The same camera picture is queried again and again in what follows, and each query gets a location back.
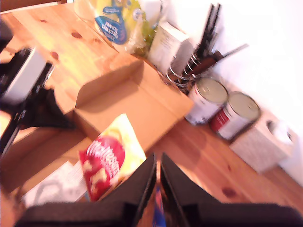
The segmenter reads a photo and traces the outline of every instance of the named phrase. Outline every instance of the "tin can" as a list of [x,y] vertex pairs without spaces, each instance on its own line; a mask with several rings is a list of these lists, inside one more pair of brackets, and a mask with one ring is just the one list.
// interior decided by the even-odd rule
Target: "tin can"
[[191,124],[207,123],[226,102],[226,88],[211,77],[201,78],[191,89],[188,97],[195,103],[190,113],[185,116]]
[[261,110],[251,97],[232,92],[225,107],[210,121],[210,127],[223,139],[231,140],[260,115]]

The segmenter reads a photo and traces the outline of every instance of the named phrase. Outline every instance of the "open cardboard box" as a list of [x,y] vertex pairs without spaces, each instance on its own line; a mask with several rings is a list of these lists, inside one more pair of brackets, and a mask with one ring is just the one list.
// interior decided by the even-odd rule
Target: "open cardboard box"
[[37,129],[17,141],[1,159],[1,184],[11,192],[29,191],[70,161],[120,114],[126,113],[144,151],[187,114],[192,101],[168,87],[147,63],[137,60],[86,83],[67,115],[75,130]]

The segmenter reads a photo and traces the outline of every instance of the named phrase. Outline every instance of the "wooden tabletop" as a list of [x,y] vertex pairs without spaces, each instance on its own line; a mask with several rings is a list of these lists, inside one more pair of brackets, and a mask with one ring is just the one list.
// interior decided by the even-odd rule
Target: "wooden tabletop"
[[[72,4],[36,8],[1,15],[14,32],[2,61],[23,46],[37,46],[55,65],[46,86],[54,87],[66,113],[87,81],[135,61],[109,47],[90,24],[73,11]],[[0,113],[1,131],[9,117]],[[18,138],[33,129],[21,131]],[[194,127],[185,120],[175,126],[150,152],[165,151],[195,182],[222,202],[274,202],[303,213],[303,189],[280,167],[257,174],[218,139],[208,126]]]
[[[136,58],[118,53],[96,32],[93,25],[83,22],[73,4],[59,4],[2,14],[13,31],[13,39],[0,54],[1,61],[9,61],[22,47],[37,47],[54,66],[46,87],[54,87],[58,105],[64,113],[75,106],[79,89],[88,81],[123,67]],[[1,134],[10,116],[0,112]],[[20,131],[16,140],[33,128]]]

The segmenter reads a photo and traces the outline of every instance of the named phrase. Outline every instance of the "plastic bag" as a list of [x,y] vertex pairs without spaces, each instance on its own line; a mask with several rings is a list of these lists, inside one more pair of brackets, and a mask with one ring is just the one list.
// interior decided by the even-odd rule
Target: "plastic bag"
[[79,156],[91,201],[113,190],[146,160],[126,114],[117,117]]
[[119,52],[144,56],[163,13],[163,0],[75,0],[74,9]]

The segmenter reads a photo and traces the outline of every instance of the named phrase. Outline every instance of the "white wall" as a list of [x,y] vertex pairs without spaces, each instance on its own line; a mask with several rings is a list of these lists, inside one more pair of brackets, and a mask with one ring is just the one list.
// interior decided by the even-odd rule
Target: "white wall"
[[[170,1],[168,21],[189,34],[193,46],[197,45],[213,1]],[[303,186],[303,0],[220,3],[224,31],[218,50],[225,53],[243,43],[250,46],[220,62],[216,71],[299,134],[301,144],[281,166]]]

